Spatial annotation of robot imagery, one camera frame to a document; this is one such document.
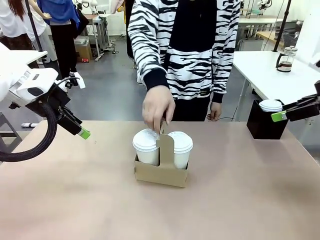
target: french press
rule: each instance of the french press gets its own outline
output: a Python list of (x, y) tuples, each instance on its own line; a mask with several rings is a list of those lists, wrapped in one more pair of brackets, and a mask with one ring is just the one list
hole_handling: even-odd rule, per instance
[(284, 52), (280, 53), (278, 60), (276, 61), (276, 69), (283, 73), (291, 72), (297, 51), (298, 49), (295, 48), (295, 46), (286, 47)]

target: brown cardboard drink carrier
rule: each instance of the brown cardboard drink carrier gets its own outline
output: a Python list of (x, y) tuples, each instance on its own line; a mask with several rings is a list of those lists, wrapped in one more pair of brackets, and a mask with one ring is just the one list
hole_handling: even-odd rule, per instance
[(144, 182), (171, 185), (185, 188), (187, 185), (188, 166), (186, 169), (178, 169), (175, 166), (175, 142), (174, 139), (167, 135), (167, 125), (161, 125), (161, 134), (156, 141), (157, 147), (160, 148), (160, 165), (140, 162), (138, 155), (134, 159), (135, 178)]

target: zebra print jacket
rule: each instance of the zebra print jacket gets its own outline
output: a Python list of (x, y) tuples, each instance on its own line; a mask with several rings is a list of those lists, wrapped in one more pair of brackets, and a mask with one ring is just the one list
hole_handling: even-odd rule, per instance
[[(184, 100), (214, 92), (212, 101), (222, 102), (233, 65), (240, 0), (212, 1), (217, 9), (212, 48), (184, 52), (170, 47), (179, 0), (135, 0), (128, 35), (138, 77), (148, 89), (165, 85), (174, 99)], [(165, 66), (168, 54), (170, 64)]]

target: floor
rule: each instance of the floor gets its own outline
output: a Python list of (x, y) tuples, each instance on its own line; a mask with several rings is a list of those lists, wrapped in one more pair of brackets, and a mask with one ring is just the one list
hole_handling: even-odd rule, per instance
[[(106, 53), (99, 62), (79, 63), (77, 69), (85, 80), (86, 88), (73, 88), (70, 91), (69, 108), (82, 120), (142, 120), (142, 102), (146, 89), (136, 83), (136, 70), (126, 54), (124, 39), (116, 41), (118, 54)], [(228, 93), (223, 99), (221, 121), (230, 121), (239, 99), (244, 78), (235, 68), (227, 86)], [(255, 96), (247, 92), (245, 107), (240, 120), (246, 121)], [(10, 110), (8, 101), (0, 102), (0, 111), (17, 131), (22, 123), (38, 123), (41, 118), (26, 108)], [(304, 127), (304, 120), (290, 122), (289, 130), (298, 138)], [(320, 157), (320, 118), (314, 124), (303, 143), (314, 156)]]

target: black cuff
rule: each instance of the black cuff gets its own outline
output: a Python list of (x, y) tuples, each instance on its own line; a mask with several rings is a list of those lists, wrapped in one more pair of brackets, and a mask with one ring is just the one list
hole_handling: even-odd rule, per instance
[(150, 89), (156, 87), (156, 86), (166, 86), (169, 88), (169, 84), (166, 79), (166, 72), (163, 71), (160, 68), (157, 68), (155, 70), (152, 70), (151, 72), (148, 72), (144, 78), (144, 83), (146, 85), (146, 89), (149, 91)]
[(223, 97), (224, 97), (224, 94), (223, 94), (223, 93), (214, 92), (214, 93), (213, 93), (212, 102), (221, 104)]

